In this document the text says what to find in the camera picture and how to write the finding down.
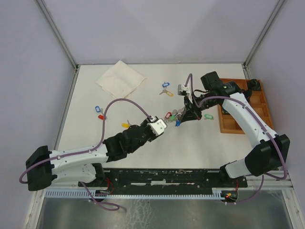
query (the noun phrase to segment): tabletop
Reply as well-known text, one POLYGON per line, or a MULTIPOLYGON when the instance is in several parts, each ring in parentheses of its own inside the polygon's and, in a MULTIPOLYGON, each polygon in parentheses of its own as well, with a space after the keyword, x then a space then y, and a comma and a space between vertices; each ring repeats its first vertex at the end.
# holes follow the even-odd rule
MULTIPOLYGON (((81 65, 71 103, 62 131, 59 150, 92 146, 99 142, 102 120, 95 106, 105 109, 114 98, 96 81, 112 65, 81 65)), ((200 77, 216 71, 220 78, 244 79, 241 64, 130 64, 131 68, 146 80, 131 93, 131 100, 138 103, 149 115, 164 118, 167 112, 183 107, 183 96, 177 95, 178 84, 185 83, 193 74, 194 89, 203 90, 200 77), (170 97, 159 93, 163 82, 169 82, 170 97)), ((219 168, 229 162, 245 157, 251 146, 245 135, 220 133, 217 107, 203 111, 214 120, 189 121, 175 127, 169 123, 164 134, 147 142, 127 158, 109 162, 103 167, 120 168, 219 168)), ((133 104, 114 103, 105 121, 105 139, 125 130, 121 126, 127 120, 139 125, 145 115, 133 104)))

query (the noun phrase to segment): wooden tray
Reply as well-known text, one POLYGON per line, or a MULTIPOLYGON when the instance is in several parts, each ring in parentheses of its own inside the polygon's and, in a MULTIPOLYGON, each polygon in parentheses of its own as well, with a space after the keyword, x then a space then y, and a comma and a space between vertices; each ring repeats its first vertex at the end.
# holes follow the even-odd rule
MULTIPOLYGON (((250 80, 242 79, 221 79, 224 83, 234 81, 241 89, 248 90, 247 82, 250 80)), ((266 97, 264 94, 264 89, 262 82, 258 80, 261 84, 261 91, 252 91, 252 96, 250 97, 250 105, 261 117, 261 119, 273 129, 273 124, 271 121, 271 116, 269 108, 266 102, 266 97)), ((230 114, 225 114, 221 106, 218 106, 218 116, 219 116, 219 126, 220 132, 225 134, 244 134, 244 131, 240 128, 237 122, 233 119, 230 114)))

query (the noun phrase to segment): metal frame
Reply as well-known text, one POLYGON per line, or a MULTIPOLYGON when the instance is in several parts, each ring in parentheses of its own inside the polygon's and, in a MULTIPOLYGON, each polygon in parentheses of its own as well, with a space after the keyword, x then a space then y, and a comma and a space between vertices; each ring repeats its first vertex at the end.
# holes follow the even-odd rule
MULTIPOLYGON (((60 142, 61 134, 63 131, 65 120, 66 120, 66 116, 68 113, 71 98, 73 95, 73 90, 74 90, 74 87, 75 87, 75 84, 77 81, 79 66, 77 65, 72 54, 70 53, 66 43, 64 42, 64 39, 62 38, 57 26, 55 25, 55 23, 52 19, 52 16, 46 7, 44 0, 34 0, 34 2, 37 4, 39 9, 41 10, 46 22, 50 26, 50 29, 52 30, 54 36, 56 37, 57 41, 59 42, 59 45, 62 47, 62 49, 65 52, 67 58, 69 59, 71 65, 75 69, 73 80, 72 80, 71 87, 69 90, 69 95, 68 95, 67 102, 66 102, 66 106, 64 108, 64 112, 63 112, 63 116, 62 116, 60 129, 58 131, 58 135, 57 135, 56 141, 54 143, 54 146, 55 146, 54 148, 57 149, 59 142, 60 142)), ((245 62, 242 64, 244 75, 245 75, 246 79, 252 78, 251 71, 249 69, 249 65, 250 65, 251 61, 253 60, 253 57, 255 56, 256 52, 258 51, 260 45, 262 44, 264 38, 266 37, 267 33, 269 32, 276 17, 278 16, 279 12, 281 11, 281 9, 283 8, 283 6, 286 2, 287 2, 286 0, 279 0, 277 2, 274 10, 272 11, 270 17, 268 18, 266 24, 263 27, 261 33, 259 34, 254 46, 252 47, 251 51, 249 52, 245 62)), ((283 172, 282 171, 272 171, 272 174, 282 176, 283 172)), ((251 177, 247 178, 247 181, 248 181, 249 187, 243 188, 244 190, 256 190, 259 187, 259 185, 261 184, 260 177, 251 176, 251 177)), ((213 192, 217 193, 220 189, 226 190, 225 188, 213 188, 213 192)), ((78 187, 75 187, 72 190, 80 190, 80 189, 78 187)), ((301 208, 297 201, 290 177, 288 177, 285 181, 279 181, 279 180, 276 180, 273 178, 267 178, 267 179, 265 179, 262 190, 282 190, 282 193, 283 193, 283 196, 285 199, 285 203, 287 206, 287 210, 288 210, 291 222, 293 224, 293 227, 298 228, 298 229, 305 228, 304 216, 301 212, 301 208)), ((30 202, 26 220, 24 222, 24 226, 23 226, 24 229, 36 228, 38 219, 39 219, 39 215, 41 212, 41 208, 42 208, 43 199, 45 197, 46 192, 48 192, 48 190, 40 190, 40 191, 34 192, 32 200, 30 202)))

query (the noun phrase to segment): gray wall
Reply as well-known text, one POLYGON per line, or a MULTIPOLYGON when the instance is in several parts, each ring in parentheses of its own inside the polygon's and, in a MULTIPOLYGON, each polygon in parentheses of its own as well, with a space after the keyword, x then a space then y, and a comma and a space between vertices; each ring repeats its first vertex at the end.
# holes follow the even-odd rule
POLYGON ((305 212, 305 1, 289 0, 263 41, 253 63, 252 77, 263 80, 278 133, 291 140, 287 165, 305 212))
POLYGON ((45 0, 78 64, 244 62, 277 0, 45 0))
POLYGON ((0 1, 0 70, 0 222, 19 229, 32 196, 19 175, 53 145, 73 75, 33 0, 0 1))

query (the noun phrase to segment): red object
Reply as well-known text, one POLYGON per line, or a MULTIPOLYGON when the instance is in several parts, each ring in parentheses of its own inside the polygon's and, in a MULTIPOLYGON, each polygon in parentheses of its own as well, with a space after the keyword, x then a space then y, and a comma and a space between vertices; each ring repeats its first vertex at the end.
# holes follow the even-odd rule
POLYGON ((168 112, 165 116, 165 118, 170 118, 172 116, 172 113, 171 112, 168 112))

